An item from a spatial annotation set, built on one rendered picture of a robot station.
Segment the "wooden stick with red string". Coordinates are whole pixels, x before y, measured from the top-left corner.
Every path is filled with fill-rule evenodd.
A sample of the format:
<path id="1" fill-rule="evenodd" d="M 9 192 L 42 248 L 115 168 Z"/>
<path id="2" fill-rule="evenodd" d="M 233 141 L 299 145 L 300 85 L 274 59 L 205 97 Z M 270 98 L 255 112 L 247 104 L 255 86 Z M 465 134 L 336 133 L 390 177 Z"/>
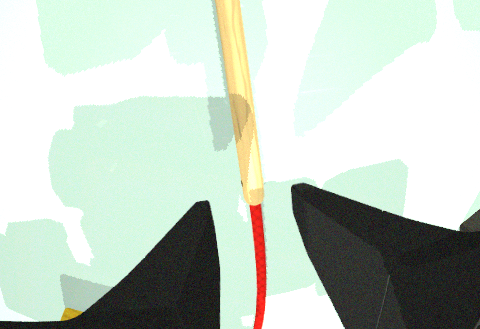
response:
<path id="1" fill-rule="evenodd" d="M 267 284 L 265 234 L 263 212 L 261 212 L 261 202 L 264 200 L 264 180 L 263 174 L 261 174 L 259 141 L 257 141 L 243 18 L 241 18 L 240 0 L 215 0 L 215 2 L 225 73 L 227 73 L 229 108 L 231 108 L 233 134 L 235 134 L 240 184 L 244 200 L 249 204 L 253 241 L 255 241 L 257 305 L 255 328 L 253 329 L 263 329 L 265 284 Z"/>

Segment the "yellow block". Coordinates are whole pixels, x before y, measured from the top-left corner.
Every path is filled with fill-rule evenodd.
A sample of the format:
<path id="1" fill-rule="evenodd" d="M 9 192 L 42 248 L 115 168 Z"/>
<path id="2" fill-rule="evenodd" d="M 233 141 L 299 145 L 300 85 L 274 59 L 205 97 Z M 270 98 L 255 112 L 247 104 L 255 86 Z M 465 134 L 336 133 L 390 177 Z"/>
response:
<path id="1" fill-rule="evenodd" d="M 60 321 L 72 320 L 73 317 L 80 316 L 81 313 L 83 312 L 80 312 L 80 310 L 65 308 Z"/>

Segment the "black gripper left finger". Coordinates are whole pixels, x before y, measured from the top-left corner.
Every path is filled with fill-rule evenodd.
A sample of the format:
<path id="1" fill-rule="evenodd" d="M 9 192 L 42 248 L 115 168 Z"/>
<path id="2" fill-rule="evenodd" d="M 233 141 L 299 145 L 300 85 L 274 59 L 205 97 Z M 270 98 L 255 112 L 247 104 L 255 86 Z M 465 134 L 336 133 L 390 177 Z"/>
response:
<path id="1" fill-rule="evenodd" d="M 220 261 L 211 202 L 197 201 L 115 288 L 65 321 L 0 329 L 220 329 Z"/>

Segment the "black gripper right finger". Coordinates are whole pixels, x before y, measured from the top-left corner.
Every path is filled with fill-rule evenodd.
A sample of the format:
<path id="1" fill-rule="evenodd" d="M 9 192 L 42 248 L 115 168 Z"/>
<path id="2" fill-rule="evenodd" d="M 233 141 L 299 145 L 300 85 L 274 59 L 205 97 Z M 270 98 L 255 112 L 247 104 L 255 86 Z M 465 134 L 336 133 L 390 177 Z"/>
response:
<path id="1" fill-rule="evenodd" d="M 307 184 L 293 216 L 344 329 L 480 329 L 480 232 L 411 220 Z"/>

